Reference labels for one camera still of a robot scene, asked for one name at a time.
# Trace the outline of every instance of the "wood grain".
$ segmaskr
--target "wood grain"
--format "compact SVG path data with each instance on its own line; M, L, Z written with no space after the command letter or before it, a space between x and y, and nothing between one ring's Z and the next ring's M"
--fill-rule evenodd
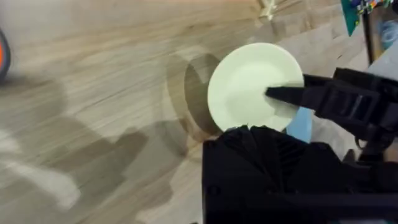
M338 1L0 2L0 223L201 222L201 143L217 64L273 42L331 75L364 49Z

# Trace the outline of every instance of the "white plate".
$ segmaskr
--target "white plate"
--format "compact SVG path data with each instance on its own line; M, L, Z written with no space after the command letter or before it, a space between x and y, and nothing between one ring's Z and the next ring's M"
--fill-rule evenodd
M266 43L234 50L210 79L207 97L214 122L223 131L244 124L282 131L299 108L266 97L271 86L304 86L300 66L288 51Z

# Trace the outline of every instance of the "wooden table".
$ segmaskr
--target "wooden table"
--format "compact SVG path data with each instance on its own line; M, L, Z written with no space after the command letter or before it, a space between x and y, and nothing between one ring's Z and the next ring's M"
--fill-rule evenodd
M304 72L366 68L340 0L2 0L0 223L201 222L208 80L236 47L273 42Z

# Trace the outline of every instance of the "orange object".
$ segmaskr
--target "orange object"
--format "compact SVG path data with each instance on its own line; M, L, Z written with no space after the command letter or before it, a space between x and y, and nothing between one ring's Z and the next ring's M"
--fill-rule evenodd
M2 44L0 43L0 68L1 68L1 65L3 65L3 54L4 54L4 49L3 49L3 47L2 47Z

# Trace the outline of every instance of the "blue object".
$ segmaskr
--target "blue object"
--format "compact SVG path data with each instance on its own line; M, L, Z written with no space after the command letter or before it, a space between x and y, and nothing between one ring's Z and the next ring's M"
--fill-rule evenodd
M387 21L382 24L381 43L384 49L388 49L398 39L398 23Z
M312 135L311 111L308 108L300 107L293 121L287 126L286 133L309 143Z

